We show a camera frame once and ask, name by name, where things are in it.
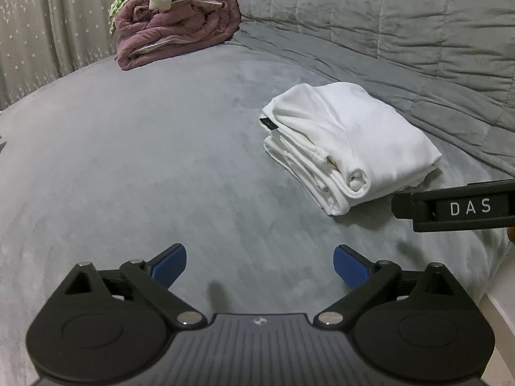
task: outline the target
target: metal screw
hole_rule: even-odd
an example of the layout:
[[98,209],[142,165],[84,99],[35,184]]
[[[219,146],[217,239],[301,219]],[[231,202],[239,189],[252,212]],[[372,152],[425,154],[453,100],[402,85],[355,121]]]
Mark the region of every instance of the metal screw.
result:
[[182,325],[195,325],[202,321],[203,316],[194,311],[182,312],[177,317],[177,321],[179,321]]
[[343,316],[338,312],[323,312],[319,314],[318,320],[324,325],[337,325],[343,321]]

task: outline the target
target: rolled blanket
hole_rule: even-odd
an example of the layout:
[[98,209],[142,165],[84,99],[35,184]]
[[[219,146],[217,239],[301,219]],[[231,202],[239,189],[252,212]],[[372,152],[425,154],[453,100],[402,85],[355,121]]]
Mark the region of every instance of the rolled blanket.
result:
[[118,64],[124,71],[217,45],[241,22],[236,0],[173,0],[170,10],[129,0],[115,18]]
[[356,84],[299,84],[263,113],[265,150],[328,215],[419,185],[441,157],[424,132]]

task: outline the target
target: beige curtain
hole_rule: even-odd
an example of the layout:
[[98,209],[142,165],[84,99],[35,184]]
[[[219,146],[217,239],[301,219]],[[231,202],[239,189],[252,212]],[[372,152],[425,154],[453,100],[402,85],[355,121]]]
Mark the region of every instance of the beige curtain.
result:
[[0,0],[0,108],[116,51],[113,0]]

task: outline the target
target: blue pad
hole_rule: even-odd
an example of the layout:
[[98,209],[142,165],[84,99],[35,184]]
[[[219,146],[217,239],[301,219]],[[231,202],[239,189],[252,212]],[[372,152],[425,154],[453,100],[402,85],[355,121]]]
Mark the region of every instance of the blue pad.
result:
[[150,277],[168,289],[185,268],[186,248],[181,245],[165,256],[160,262],[153,265]]
[[368,266],[339,246],[334,250],[333,264],[336,274],[338,274],[352,290],[372,276],[372,272]]

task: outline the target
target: folded pink comforter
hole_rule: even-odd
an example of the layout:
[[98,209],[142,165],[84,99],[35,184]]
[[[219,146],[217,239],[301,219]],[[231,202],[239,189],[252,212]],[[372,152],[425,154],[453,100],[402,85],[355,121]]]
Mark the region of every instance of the folded pink comforter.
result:
[[115,18],[118,64],[124,71],[217,45],[241,22],[236,0],[173,0],[167,11],[129,0]]

